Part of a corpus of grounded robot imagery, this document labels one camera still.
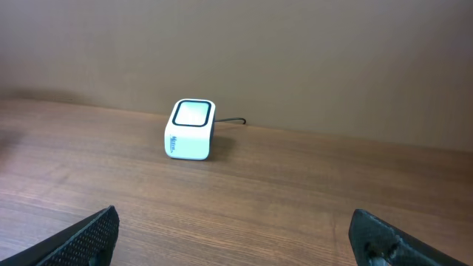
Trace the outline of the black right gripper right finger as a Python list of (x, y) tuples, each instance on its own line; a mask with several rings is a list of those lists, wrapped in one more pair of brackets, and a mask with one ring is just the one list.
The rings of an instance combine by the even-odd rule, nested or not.
[(354, 210), (348, 236), (359, 266), (466, 266), (363, 209)]

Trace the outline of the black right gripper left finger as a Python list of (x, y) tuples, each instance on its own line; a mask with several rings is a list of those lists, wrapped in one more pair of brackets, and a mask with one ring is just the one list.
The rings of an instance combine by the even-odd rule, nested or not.
[(1, 261), (1, 266), (109, 266), (120, 220), (113, 205)]

